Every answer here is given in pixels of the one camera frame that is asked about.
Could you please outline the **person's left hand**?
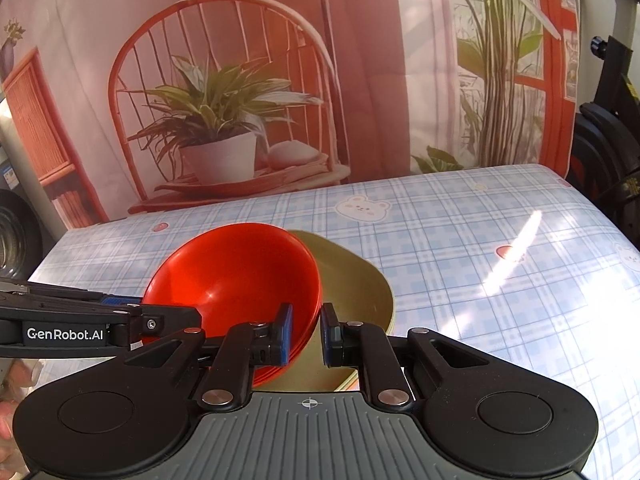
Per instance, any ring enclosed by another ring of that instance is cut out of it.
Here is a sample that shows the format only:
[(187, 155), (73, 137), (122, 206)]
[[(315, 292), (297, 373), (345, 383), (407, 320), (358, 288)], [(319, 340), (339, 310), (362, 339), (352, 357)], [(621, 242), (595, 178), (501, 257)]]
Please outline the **person's left hand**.
[(14, 439), (13, 419), (20, 403), (35, 388), (42, 362), (35, 359), (1, 360), (1, 478), (18, 479), (26, 466)]

